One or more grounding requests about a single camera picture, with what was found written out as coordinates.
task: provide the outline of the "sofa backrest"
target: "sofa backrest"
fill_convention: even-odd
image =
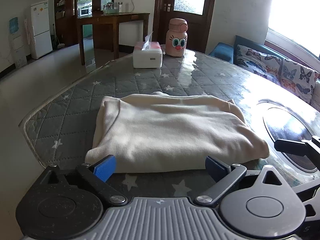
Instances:
[[[248,48],[254,49],[256,51],[279,57],[281,60],[284,60],[286,58],[285,56],[279,54],[278,52],[274,51],[273,49],[270,49],[264,45],[255,43],[255,42],[250,41],[244,37],[236,35],[235,44],[233,45],[233,48],[234,48],[233,49],[233,62],[236,62],[236,51],[237,51],[236,47],[237,47],[237,45],[243,45]]]

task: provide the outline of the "doorway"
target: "doorway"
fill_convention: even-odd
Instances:
[[[187,49],[204,53],[213,6],[214,0],[155,0],[152,40],[165,44],[170,19],[182,18],[188,22]]]

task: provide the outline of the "tissue box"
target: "tissue box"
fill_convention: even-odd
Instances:
[[[161,68],[162,50],[158,42],[150,41],[145,50],[144,42],[137,42],[133,50],[133,67],[134,68]]]

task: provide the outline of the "white towel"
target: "white towel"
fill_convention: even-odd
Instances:
[[[268,157],[268,144],[232,102],[163,93],[104,97],[85,162],[113,154],[116,172],[139,173],[204,169],[207,155],[227,164]]]

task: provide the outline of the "butterfly pattern cushion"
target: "butterfly pattern cushion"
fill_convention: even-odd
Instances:
[[[316,81],[315,89],[313,90],[311,106],[320,112],[320,81]]]
[[[306,103],[311,103],[318,72],[289,59],[283,61],[281,86]]]
[[[238,66],[280,86],[278,72],[281,59],[278,57],[238,45],[236,60]]]

